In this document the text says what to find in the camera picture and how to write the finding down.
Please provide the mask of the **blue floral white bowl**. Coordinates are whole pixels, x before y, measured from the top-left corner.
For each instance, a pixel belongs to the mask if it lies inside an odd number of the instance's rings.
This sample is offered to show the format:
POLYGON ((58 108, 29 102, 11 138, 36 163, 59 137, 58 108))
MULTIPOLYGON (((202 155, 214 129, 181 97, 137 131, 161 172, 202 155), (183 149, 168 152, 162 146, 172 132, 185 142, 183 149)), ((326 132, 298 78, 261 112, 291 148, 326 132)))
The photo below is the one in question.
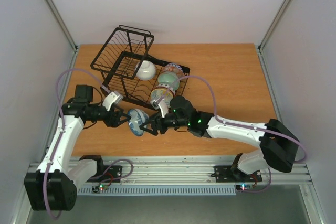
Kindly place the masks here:
POLYGON ((149 118, 148 114, 140 109, 130 109, 128 115, 131 117, 128 121, 128 126, 131 132, 135 136, 142 136, 144 130, 140 129, 140 126, 149 118))

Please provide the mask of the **red white patterned bowl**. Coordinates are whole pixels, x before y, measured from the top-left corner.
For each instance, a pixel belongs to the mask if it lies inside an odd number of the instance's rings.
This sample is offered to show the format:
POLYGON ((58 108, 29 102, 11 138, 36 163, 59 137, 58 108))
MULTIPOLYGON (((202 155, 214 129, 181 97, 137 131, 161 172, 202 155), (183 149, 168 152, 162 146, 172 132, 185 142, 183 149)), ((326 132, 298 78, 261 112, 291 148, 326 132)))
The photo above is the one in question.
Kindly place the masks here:
POLYGON ((170 87, 168 83, 160 83, 156 86, 156 88, 166 88, 169 89, 173 94, 175 94, 175 90, 173 89, 173 87, 170 87))

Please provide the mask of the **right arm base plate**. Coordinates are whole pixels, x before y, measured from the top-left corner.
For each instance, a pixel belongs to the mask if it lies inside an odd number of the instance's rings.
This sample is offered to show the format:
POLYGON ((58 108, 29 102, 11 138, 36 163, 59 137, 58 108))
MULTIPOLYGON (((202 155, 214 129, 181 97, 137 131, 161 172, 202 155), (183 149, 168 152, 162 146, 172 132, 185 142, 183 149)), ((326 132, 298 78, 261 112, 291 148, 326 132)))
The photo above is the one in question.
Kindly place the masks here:
POLYGON ((262 176, 258 175, 260 171, 252 174, 245 174, 237 168, 231 166, 218 165, 214 166, 214 173, 211 177, 215 178, 218 183, 233 183, 233 182, 262 182, 262 176))

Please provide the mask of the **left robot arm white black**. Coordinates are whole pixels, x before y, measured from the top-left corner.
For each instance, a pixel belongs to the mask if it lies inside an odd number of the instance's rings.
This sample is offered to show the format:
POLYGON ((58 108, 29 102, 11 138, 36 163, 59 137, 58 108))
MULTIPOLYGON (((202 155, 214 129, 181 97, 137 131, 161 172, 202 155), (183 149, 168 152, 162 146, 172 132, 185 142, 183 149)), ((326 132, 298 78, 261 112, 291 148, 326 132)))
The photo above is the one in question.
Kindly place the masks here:
POLYGON ((85 123, 101 121, 116 128, 130 117, 118 106, 123 96, 110 92, 100 103, 93 102, 94 88, 77 85, 75 95, 61 106, 58 125, 51 145, 36 171, 24 178, 26 193, 35 211, 70 211, 77 190, 88 180, 100 181, 108 172, 100 155, 84 155, 70 168, 73 148, 85 123))

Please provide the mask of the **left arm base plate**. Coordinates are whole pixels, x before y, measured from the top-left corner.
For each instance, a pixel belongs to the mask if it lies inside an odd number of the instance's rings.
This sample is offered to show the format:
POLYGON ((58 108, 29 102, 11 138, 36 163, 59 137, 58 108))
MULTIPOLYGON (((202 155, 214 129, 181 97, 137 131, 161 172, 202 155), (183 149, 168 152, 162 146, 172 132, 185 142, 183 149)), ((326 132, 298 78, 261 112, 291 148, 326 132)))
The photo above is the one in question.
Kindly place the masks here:
POLYGON ((109 170, 99 178, 90 178, 88 182, 90 183, 100 183, 100 182, 110 182, 113 179, 113 183, 120 182, 122 176, 122 166, 114 165, 109 168, 109 170))

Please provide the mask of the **black wire dish rack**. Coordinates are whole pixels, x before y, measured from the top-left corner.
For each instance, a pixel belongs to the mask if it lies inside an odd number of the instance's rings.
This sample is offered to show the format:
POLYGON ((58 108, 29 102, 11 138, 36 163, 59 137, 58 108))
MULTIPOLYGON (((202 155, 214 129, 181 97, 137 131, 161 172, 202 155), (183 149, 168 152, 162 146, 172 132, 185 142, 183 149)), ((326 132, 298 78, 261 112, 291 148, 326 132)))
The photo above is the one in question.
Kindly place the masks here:
MULTIPOLYGON (((153 42, 154 36, 150 31, 120 25, 114 29, 90 66, 100 71, 104 87, 118 91, 126 102, 150 109, 151 92, 159 84, 158 76, 163 73, 164 66, 174 63, 151 56, 149 50, 153 42), (148 81, 135 76, 135 65, 144 60, 156 67, 155 77, 148 81)), ((181 67, 184 76, 187 76, 190 69, 181 67)))

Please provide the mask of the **yellow blue patterned bowl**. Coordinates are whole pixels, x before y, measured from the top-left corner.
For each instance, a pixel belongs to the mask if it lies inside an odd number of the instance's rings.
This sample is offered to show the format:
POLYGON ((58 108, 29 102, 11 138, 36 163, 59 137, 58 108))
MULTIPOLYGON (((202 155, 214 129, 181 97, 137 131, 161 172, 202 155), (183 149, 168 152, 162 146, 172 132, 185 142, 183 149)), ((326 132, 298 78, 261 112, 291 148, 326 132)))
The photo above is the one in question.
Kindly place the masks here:
MULTIPOLYGON (((151 100, 158 100, 164 93, 165 93, 166 89, 165 88, 155 88, 152 92, 151 92, 151 100)), ((165 102, 165 104, 170 107, 170 102, 171 100, 174 98, 174 95, 171 91, 168 91, 164 98, 163 101, 165 102)))

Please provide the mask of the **white ceramic bowl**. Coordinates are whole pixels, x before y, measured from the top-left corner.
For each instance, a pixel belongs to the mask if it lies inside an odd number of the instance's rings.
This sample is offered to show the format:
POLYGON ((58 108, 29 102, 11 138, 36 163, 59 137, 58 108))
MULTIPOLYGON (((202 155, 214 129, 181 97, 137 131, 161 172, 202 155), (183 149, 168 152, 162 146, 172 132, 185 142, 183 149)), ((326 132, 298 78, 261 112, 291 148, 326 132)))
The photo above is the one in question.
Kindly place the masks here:
POLYGON ((137 70, 136 77, 143 81, 151 80, 156 75, 155 65, 147 60, 139 62, 135 65, 135 70, 137 70))

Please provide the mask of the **teal green bowl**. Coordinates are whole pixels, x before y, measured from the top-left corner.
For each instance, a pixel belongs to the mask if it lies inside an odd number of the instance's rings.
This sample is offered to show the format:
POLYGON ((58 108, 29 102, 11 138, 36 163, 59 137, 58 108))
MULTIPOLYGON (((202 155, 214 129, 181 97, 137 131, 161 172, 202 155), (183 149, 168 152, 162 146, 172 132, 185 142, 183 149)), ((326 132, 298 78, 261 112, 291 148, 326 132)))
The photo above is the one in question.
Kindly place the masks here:
POLYGON ((180 87, 180 82, 178 79, 179 77, 177 76, 176 73, 172 71, 165 71, 158 76, 158 83, 159 84, 165 83, 172 85, 172 88, 174 90, 178 90, 178 88, 180 87))

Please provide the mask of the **blue orange patterned bowl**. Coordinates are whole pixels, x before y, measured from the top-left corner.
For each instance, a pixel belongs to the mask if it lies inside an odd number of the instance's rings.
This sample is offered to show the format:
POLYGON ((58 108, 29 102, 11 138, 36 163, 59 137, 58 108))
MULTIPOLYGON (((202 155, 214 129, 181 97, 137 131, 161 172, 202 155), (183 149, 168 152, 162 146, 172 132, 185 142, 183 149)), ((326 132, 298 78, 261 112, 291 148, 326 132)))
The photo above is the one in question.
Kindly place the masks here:
POLYGON ((180 65, 176 63, 168 63, 166 66, 162 69, 163 72, 170 71, 175 73, 179 78, 184 76, 183 69, 180 65))

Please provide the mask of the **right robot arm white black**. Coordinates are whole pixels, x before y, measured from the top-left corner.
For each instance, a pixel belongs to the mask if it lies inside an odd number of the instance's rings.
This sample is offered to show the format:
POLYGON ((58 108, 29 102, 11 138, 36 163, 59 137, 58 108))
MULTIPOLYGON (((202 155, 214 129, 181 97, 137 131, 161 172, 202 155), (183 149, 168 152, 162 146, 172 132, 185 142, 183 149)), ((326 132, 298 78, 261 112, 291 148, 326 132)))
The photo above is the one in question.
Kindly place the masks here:
POLYGON ((197 137, 225 138, 256 148, 238 154, 230 168, 236 181, 261 169, 273 168, 290 173, 298 151, 298 139, 278 120, 268 123, 247 123, 196 110, 190 101, 178 95, 169 105, 152 101, 158 112, 140 125, 152 135, 164 134, 169 128, 187 130, 197 137))

